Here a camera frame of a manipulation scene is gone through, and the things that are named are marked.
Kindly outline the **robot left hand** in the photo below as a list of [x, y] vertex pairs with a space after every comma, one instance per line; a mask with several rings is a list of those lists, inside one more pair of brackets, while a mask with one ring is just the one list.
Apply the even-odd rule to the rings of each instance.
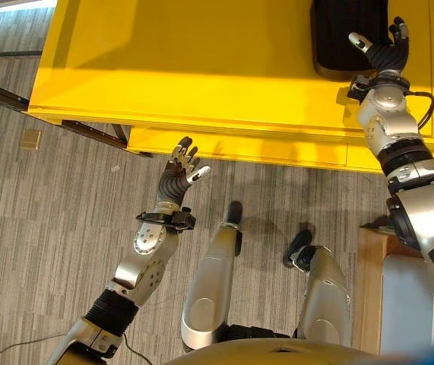
[[198, 148], [192, 146], [192, 142], [189, 136], [185, 136], [173, 148], [158, 183], [158, 203], [181, 207], [189, 188], [210, 173], [210, 166], [200, 165], [200, 158], [196, 156]]

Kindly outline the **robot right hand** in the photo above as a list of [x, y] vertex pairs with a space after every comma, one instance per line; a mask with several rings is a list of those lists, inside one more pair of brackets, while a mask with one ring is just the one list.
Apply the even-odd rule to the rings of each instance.
[[393, 42], [388, 45], [372, 43], [356, 32], [349, 33], [348, 40], [378, 72], [390, 70], [400, 74], [407, 64], [410, 49], [409, 31], [404, 19], [395, 17], [389, 26], [389, 32], [393, 36]]

